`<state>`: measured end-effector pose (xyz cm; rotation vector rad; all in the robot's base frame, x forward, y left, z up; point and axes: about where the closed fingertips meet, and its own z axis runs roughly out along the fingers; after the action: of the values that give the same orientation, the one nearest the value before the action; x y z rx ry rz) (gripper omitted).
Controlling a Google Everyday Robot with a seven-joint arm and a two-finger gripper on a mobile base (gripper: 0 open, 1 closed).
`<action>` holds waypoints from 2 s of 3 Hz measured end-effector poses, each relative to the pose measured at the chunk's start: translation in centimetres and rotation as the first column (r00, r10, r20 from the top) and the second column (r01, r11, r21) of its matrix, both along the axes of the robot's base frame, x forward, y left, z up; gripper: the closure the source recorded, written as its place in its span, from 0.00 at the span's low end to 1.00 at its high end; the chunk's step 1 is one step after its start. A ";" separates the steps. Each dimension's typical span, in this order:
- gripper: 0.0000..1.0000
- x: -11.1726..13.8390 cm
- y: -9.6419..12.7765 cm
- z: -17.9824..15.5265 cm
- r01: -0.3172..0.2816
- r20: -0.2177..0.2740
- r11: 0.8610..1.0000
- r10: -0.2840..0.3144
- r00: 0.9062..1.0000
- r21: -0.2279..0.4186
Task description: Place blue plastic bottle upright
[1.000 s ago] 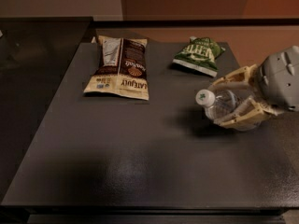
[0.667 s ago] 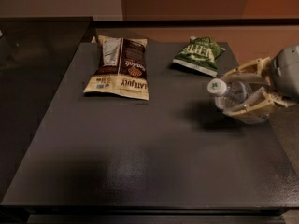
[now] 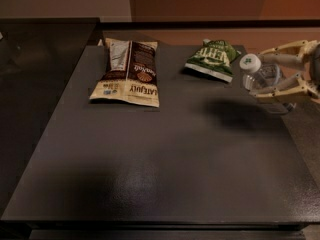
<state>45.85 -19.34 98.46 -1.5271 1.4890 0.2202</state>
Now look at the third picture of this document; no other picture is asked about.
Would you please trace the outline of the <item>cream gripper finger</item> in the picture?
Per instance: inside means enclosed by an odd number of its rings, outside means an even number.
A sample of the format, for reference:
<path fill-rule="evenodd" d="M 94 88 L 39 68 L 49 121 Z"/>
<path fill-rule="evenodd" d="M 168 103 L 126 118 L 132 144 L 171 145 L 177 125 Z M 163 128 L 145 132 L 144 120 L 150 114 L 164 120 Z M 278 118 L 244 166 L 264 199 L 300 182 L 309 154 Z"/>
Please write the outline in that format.
<path fill-rule="evenodd" d="M 256 99 L 318 99 L 319 90 L 311 80 L 300 73 L 281 81 L 275 86 L 253 89 L 249 92 Z"/>
<path fill-rule="evenodd" d="M 258 58 L 262 63 L 303 69 L 313 57 L 318 45 L 317 40 L 298 40 L 264 50 L 258 54 Z"/>

